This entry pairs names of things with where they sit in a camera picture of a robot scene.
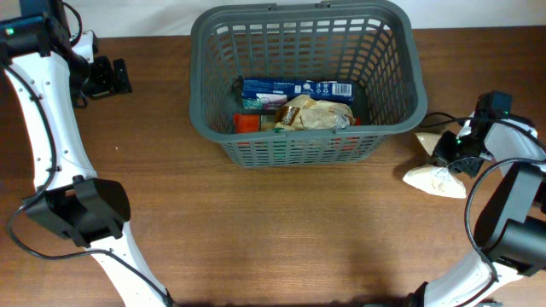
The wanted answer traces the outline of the grey plastic basket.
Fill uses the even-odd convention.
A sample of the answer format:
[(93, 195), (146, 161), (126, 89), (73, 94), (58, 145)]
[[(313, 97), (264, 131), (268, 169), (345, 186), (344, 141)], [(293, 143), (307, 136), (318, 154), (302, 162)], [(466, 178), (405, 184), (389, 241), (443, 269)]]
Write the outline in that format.
[[(410, 20), (388, 1), (218, 6), (197, 18), (191, 43), (191, 123), (238, 165), (357, 162), (427, 112)], [(246, 78), (352, 83), (360, 123), (287, 136), (287, 163), (274, 165), (273, 141), (235, 133)]]

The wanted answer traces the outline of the blue carton box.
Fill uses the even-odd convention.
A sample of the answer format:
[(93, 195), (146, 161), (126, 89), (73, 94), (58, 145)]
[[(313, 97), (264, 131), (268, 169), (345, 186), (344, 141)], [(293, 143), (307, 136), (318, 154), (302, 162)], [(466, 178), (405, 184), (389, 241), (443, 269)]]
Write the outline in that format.
[(247, 110), (276, 111), (292, 99), (306, 95), (315, 101), (332, 101), (350, 106), (354, 85), (337, 81), (246, 78), (242, 85), (242, 106)]

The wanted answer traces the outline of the brown snack bag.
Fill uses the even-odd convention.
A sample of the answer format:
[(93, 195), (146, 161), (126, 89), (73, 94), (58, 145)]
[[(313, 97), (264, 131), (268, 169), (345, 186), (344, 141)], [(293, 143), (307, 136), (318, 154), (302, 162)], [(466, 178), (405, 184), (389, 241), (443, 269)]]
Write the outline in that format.
[(343, 103), (314, 100), (300, 95), (276, 111), (275, 128), (282, 130), (332, 130), (354, 125), (356, 118)]

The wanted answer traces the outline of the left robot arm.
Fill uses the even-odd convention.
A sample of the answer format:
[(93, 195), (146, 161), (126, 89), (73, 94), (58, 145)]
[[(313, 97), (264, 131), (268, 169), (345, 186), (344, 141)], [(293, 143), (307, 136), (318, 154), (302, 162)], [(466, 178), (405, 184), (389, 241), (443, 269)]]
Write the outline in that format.
[(94, 32), (72, 32), (62, 0), (1, 4), (1, 67), (19, 99), (32, 147), (34, 195), (19, 213), (93, 257), (127, 306), (171, 306), (131, 233), (119, 182), (101, 179), (84, 150), (75, 110), (131, 92), (125, 62), (98, 52)]

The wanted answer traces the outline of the orange spaghetti packet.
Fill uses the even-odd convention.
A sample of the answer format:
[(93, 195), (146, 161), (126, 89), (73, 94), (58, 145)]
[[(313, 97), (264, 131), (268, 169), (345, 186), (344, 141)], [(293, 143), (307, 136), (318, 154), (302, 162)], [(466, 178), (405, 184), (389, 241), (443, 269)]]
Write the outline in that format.
[[(274, 132), (275, 129), (274, 115), (257, 115), (257, 114), (242, 114), (237, 113), (233, 116), (235, 124), (235, 133), (238, 136), (249, 135), (251, 142), (270, 142), (279, 138), (279, 135)], [(359, 124), (360, 119), (356, 118), (355, 124)], [(332, 132), (334, 130), (287, 130), (287, 136), (301, 136), (310, 132)]]

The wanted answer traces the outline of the beige paper bag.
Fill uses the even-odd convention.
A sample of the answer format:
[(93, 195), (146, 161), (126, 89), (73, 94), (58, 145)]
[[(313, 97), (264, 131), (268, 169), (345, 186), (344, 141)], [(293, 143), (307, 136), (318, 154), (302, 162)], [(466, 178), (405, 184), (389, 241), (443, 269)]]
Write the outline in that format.
[[(433, 150), (439, 143), (440, 135), (428, 132), (416, 132), (415, 136), (428, 156), (432, 158)], [(467, 190), (464, 183), (454, 177), (446, 166), (425, 164), (415, 167), (404, 175), (403, 181), (431, 195), (453, 199), (467, 198)]]

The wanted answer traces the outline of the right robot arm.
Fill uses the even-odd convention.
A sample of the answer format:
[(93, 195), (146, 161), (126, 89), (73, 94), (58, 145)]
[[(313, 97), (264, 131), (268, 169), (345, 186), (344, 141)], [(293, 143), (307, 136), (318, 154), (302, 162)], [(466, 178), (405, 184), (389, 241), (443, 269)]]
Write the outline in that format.
[(545, 268), (545, 146), (535, 125), (512, 114), (512, 97), (479, 96), (466, 118), (446, 117), (458, 133), (418, 134), (431, 163), (404, 175), (428, 194), (466, 201), (464, 228), (471, 252), (447, 274), (423, 283), (405, 306), (486, 306), (500, 287)]

